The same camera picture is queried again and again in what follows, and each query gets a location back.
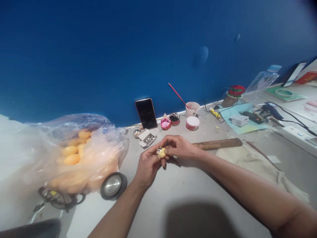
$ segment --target black cable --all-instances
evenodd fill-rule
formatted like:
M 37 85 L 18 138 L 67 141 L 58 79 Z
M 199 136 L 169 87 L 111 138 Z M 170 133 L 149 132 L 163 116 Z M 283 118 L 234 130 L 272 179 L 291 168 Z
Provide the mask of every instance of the black cable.
M 231 106 L 231 107 L 228 107 L 228 108 L 222 110 L 222 111 L 219 111 L 220 114 L 221 114 L 223 111 L 226 111 L 226 110 L 228 110 L 228 109 L 230 109 L 230 108 L 233 108 L 234 106 L 236 106 L 236 105 L 238 104 L 239 98 L 238 98 L 236 95 L 234 95 L 234 96 L 237 98 L 237 101 L 235 102 L 235 104 L 234 104 L 233 106 Z M 216 122 L 217 122 L 217 123 L 224 123 L 225 121 L 226 121 L 225 119 L 224 119 L 223 121 L 220 121 L 218 117 L 216 118 Z
M 284 110 L 281 106 L 277 105 L 276 103 L 273 103 L 273 102 L 268 102 L 268 103 L 272 103 L 276 106 L 278 106 L 280 109 L 282 109 L 283 112 L 286 112 L 287 114 L 291 115 L 293 118 L 295 118 L 297 121 L 299 121 L 301 124 L 299 124 L 298 122 L 295 122 L 295 121 L 287 121 L 287 120 L 281 120 L 281 121 L 285 121 L 285 122 L 294 122 L 298 125 L 300 125 L 301 127 L 303 127 L 304 129 L 306 129 L 310 134 L 312 134 L 313 136 L 317 137 L 317 134 L 313 131 L 311 131 L 308 126 L 306 126 L 304 123 L 302 123 L 298 118 L 296 118 L 294 115 L 292 115 L 291 113 L 287 112 L 286 110 Z
M 218 101 L 216 101 L 216 102 L 211 102 L 211 101 L 209 101 L 208 99 L 205 99 L 205 100 L 204 100 L 204 103 L 205 103 L 205 112 L 210 112 L 210 111 L 207 111 L 207 108 L 206 108 L 206 100 L 207 100 L 208 102 L 211 102 L 211 103 L 217 103 L 217 102 L 219 102 L 219 101 L 221 100 L 222 94 L 224 94 L 225 90 L 228 89 L 228 88 L 231 88 L 231 87 L 226 87 L 226 88 L 222 91 L 222 93 L 221 93 L 221 95 L 220 95 L 220 99 L 219 99 Z

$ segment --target red paintbrush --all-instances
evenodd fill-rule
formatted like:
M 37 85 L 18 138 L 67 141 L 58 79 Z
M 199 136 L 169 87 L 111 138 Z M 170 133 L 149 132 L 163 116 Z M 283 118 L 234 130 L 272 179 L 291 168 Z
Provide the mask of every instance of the red paintbrush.
M 170 84 L 170 83 L 168 83 L 168 85 L 169 86 L 171 86 L 171 88 L 174 90 L 174 92 L 177 94 L 177 96 L 183 101 L 183 103 L 185 104 L 185 106 L 188 108 L 188 109 L 190 109 L 187 105 L 186 105 L 186 103 L 184 102 L 184 100 L 181 98 L 181 96 L 176 92 L 176 90 L 173 88 L 173 86 Z

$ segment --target blue wall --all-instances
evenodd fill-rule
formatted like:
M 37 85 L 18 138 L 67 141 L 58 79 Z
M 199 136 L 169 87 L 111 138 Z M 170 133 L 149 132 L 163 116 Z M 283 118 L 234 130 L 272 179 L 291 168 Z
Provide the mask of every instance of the blue wall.
M 209 57 L 193 66 L 201 46 Z M 128 126 L 139 123 L 135 100 L 151 97 L 157 117 L 185 109 L 168 83 L 202 104 L 271 64 L 283 74 L 315 56 L 308 0 L 5 0 L 0 113 L 42 122 L 92 112 Z

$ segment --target green mat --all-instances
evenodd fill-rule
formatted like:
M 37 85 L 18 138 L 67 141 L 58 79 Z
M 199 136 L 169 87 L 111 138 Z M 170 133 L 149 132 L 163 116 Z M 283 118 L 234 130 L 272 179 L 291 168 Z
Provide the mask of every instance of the green mat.
M 285 91 L 279 91 L 280 94 L 284 94 L 284 95 L 291 95 L 292 94 L 292 96 L 285 97 L 285 96 L 282 96 L 282 95 L 278 95 L 276 93 L 276 90 L 278 90 L 278 89 L 283 89 L 283 90 L 286 91 L 286 92 Z M 307 98 L 306 96 L 303 96 L 303 95 L 300 95 L 300 94 L 298 94 L 296 92 L 290 91 L 287 88 L 282 88 L 280 85 L 272 87 L 272 88 L 268 88 L 268 89 L 265 90 L 265 92 L 268 93 L 268 94 L 273 95 L 276 98 L 281 99 L 282 101 L 294 101 L 294 100 Z

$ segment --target red flower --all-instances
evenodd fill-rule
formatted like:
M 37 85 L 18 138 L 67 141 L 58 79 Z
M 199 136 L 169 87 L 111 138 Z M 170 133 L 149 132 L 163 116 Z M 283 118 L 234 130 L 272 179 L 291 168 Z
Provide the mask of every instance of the red flower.
M 228 94 L 231 94 L 233 96 L 240 96 L 244 93 L 245 87 L 240 85 L 232 85 L 228 91 Z

